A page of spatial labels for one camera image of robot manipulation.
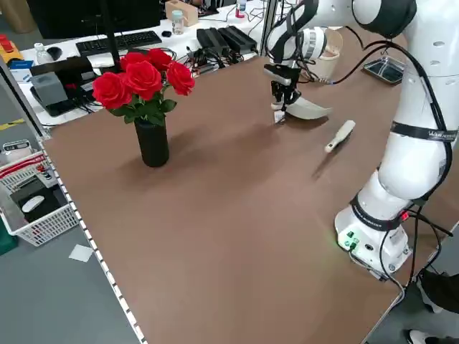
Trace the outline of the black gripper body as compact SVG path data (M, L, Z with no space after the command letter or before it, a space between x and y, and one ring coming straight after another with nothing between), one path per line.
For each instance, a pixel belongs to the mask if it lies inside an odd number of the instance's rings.
M282 64L265 64L263 69L271 81L293 88L296 88L301 73L300 68L292 68Z

